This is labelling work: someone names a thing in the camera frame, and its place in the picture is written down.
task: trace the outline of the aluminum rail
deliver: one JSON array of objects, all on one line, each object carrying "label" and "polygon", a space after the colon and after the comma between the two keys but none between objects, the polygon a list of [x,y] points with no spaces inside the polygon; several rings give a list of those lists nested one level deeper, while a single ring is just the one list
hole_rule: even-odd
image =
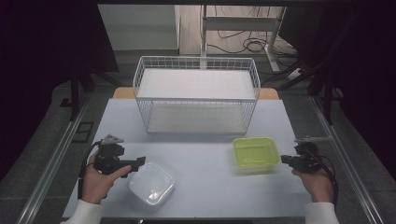
[{"label": "aluminum rail", "polygon": [[35,215],[37,215],[38,209],[44,201],[47,191],[50,188],[50,184],[52,183],[52,180],[55,177],[59,166],[61,165],[64,154],[66,153],[67,148],[72,141],[73,135],[78,128],[81,118],[84,115],[90,98],[90,93],[84,95],[82,99],[82,107],[79,113],[76,115],[74,121],[70,121],[66,131],[64,132],[64,136],[62,137],[55,151],[52,153],[49,162],[47,163],[47,166],[43,171],[43,174],[40,176],[37,183],[35,184],[35,189],[33,190],[32,194],[29,197],[29,200],[22,209],[20,217],[18,218],[16,223],[30,224],[34,221]]},{"label": "aluminum rail", "polygon": [[376,208],[375,202],[373,201],[373,198],[371,197],[369,191],[367,190],[367,188],[364,186],[363,182],[361,181],[361,178],[359,177],[358,172],[356,171],[350,158],[348,157],[347,151],[344,148],[344,146],[342,145],[342,143],[337,135],[337,132],[335,131],[333,126],[331,126],[327,123],[327,120],[324,118],[324,116],[321,112],[322,107],[321,107],[318,97],[310,96],[310,100],[317,112],[318,118],[324,128],[324,131],[326,132],[327,135],[332,137],[332,140],[331,140],[332,147],[335,149],[335,153],[338,157],[338,160],[340,161],[341,165],[343,166],[346,176],[347,176],[352,188],[355,190],[356,195],[358,196],[359,201],[361,202],[361,206],[364,210],[364,213],[366,214],[370,223],[373,223],[373,224],[384,223],[381,216],[378,213],[378,210]]}]

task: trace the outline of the green plastic container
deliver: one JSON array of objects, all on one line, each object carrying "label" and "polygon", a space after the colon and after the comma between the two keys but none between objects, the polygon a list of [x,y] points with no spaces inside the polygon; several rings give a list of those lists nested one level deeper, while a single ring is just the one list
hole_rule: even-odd
[{"label": "green plastic container", "polygon": [[275,141],[270,137],[236,138],[233,151],[238,165],[246,168],[268,170],[280,160]]}]

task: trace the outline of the sleeve cuff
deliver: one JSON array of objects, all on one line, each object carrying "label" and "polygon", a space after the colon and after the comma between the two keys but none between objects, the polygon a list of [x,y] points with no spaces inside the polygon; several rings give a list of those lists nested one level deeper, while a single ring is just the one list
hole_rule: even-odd
[{"label": "sleeve cuff", "polygon": [[332,203],[309,203],[304,209],[306,224],[339,224]]},{"label": "sleeve cuff", "polygon": [[103,214],[103,206],[101,204],[86,203],[78,200],[78,205],[75,213],[65,223],[84,223],[84,224],[98,224]]}]

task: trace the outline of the metal wire rack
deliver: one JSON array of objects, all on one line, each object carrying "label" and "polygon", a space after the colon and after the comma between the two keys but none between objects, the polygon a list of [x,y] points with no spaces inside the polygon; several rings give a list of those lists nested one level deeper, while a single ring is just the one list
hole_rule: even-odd
[{"label": "metal wire rack", "polygon": [[142,57],[133,86],[148,133],[244,134],[260,94],[247,58]]}]

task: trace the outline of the wooden floor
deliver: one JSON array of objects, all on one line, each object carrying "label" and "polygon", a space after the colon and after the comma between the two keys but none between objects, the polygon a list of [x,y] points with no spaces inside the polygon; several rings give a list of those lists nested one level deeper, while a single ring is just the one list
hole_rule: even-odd
[{"label": "wooden floor", "polygon": [[[276,17],[280,7],[223,7],[209,6],[207,7],[207,16],[230,16],[230,17]],[[203,10],[200,6],[180,6],[180,54],[181,55],[198,55],[201,52],[201,19]],[[206,43],[207,45],[215,45],[221,49],[230,52],[236,52],[244,49],[243,42],[249,37],[260,37],[265,39],[266,35],[271,32],[243,32],[235,35],[237,31],[208,31]],[[252,49],[260,49],[262,46],[251,46]],[[227,52],[213,47],[207,47],[207,54],[227,54]],[[241,54],[258,54],[244,50]]]}]

